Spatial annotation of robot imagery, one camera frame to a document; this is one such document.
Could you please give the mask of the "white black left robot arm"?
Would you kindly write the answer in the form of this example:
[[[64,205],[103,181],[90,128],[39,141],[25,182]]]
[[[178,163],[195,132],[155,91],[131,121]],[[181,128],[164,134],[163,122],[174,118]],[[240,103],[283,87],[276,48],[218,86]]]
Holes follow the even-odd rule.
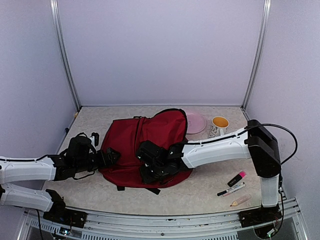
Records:
[[[0,158],[0,204],[50,212],[63,223],[70,218],[63,198],[55,190],[35,190],[19,186],[17,182],[58,182],[76,179],[86,172],[92,176],[99,169],[114,165],[120,153],[112,148],[98,150],[99,134],[88,137],[81,132],[71,138],[60,154],[46,154],[38,158]]]

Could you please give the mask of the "pink highlighter black cap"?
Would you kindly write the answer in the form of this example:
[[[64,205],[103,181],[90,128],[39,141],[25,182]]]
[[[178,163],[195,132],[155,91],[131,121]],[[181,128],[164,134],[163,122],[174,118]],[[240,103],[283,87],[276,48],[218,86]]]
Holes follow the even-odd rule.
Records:
[[[235,177],[233,177],[233,178],[227,183],[227,185],[228,185],[229,187],[233,187],[233,186],[235,186],[240,180],[242,180],[245,176],[246,176],[246,172],[245,172],[245,171],[241,171],[241,172],[239,172]]]

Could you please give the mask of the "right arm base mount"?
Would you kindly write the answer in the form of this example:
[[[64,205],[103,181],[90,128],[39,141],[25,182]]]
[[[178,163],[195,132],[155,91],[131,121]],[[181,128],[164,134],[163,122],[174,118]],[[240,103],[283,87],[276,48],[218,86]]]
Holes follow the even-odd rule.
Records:
[[[260,225],[282,218],[280,209],[276,207],[258,207],[251,210],[240,211],[238,213],[242,228]]]

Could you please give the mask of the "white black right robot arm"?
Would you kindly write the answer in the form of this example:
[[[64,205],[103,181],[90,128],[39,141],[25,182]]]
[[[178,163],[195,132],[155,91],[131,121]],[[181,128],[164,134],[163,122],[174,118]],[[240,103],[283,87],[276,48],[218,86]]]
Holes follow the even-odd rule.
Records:
[[[280,158],[278,140],[268,131],[268,127],[292,133],[281,125],[252,119],[246,127],[237,131],[205,140],[184,140],[168,149],[150,140],[143,141],[135,152],[135,156],[143,162],[140,169],[142,181],[150,184],[202,165],[252,159],[261,185],[262,206],[257,208],[255,216],[260,222],[266,222],[276,212],[284,163]]]

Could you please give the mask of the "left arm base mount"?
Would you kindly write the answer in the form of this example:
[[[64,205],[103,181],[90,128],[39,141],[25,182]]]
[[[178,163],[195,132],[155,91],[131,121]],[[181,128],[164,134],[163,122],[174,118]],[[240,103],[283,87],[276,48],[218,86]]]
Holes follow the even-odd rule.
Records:
[[[83,229],[87,219],[87,213],[84,211],[64,208],[63,210],[50,210],[43,213],[45,220]]]

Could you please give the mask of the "red student backpack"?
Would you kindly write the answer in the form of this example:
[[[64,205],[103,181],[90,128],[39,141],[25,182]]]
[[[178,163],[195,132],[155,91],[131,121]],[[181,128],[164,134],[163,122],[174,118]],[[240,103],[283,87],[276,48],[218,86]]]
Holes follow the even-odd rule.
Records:
[[[166,184],[144,184],[140,175],[140,167],[144,163],[136,157],[136,150],[144,141],[151,141],[165,149],[172,144],[187,141],[187,128],[186,113],[178,108],[162,110],[153,117],[116,119],[107,130],[100,150],[112,148],[120,153],[120,158],[114,165],[101,168],[99,172],[107,181],[116,185],[118,191],[139,188],[158,195],[161,189],[185,181],[192,169],[173,175]]]

